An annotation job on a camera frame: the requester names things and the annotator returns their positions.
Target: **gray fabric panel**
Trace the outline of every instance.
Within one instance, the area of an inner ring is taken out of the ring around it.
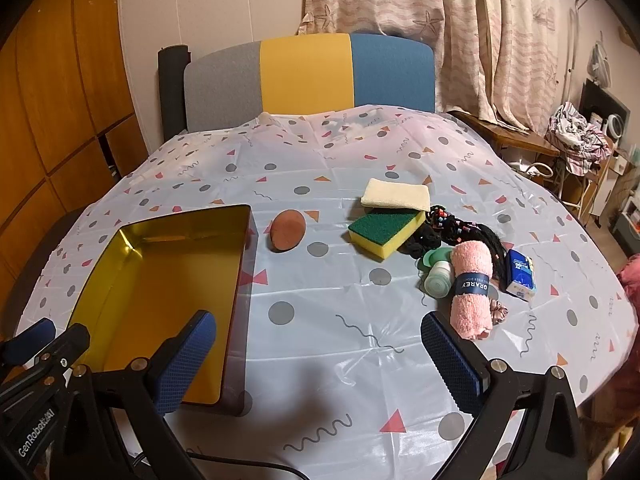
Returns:
[[[262,111],[260,41],[232,46],[189,63],[184,104],[190,132],[239,126]]]

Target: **pink patterned curtain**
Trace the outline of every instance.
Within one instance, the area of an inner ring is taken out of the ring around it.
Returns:
[[[300,33],[369,31],[422,41],[436,107],[543,132],[556,94],[558,0],[306,0]]]

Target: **patterned tablecloth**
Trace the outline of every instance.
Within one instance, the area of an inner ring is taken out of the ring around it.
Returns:
[[[575,219],[463,123],[396,107],[269,116],[174,137],[79,218],[42,271],[19,330],[42,316],[64,330],[121,225],[248,203],[260,239],[246,415],[178,410],[167,416],[178,439],[207,454],[290,463],[312,479],[431,478],[471,418],[457,410],[420,342],[420,320],[436,301],[419,290],[415,261],[395,253],[379,263],[348,243],[372,177],[428,186],[432,203],[489,225],[505,247],[533,259],[533,302],[492,290],[510,312],[478,342],[488,358],[530,372],[561,365],[577,404],[624,361],[638,327],[634,311]],[[303,212],[306,234],[292,251],[273,253],[270,222],[288,208]],[[506,457],[520,420],[511,419],[494,463]],[[202,468],[210,478],[289,477]]]

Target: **rolled pink towel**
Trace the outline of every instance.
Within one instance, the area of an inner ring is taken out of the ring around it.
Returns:
[[[456,273],[456,295],[451,304],[451,326],[463,339],[486,336],[492,328],[488,296],[494,273],[488,247],[477,241],[462,242],[451,252]]]

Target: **colorful chair backrest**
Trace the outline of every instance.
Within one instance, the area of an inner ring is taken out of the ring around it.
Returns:
[[[433,112],[433,51],[375,34],[313,34],[208,54],[184,70],[187,130],[238,126],[262,111],[305,115],[365,104]]]

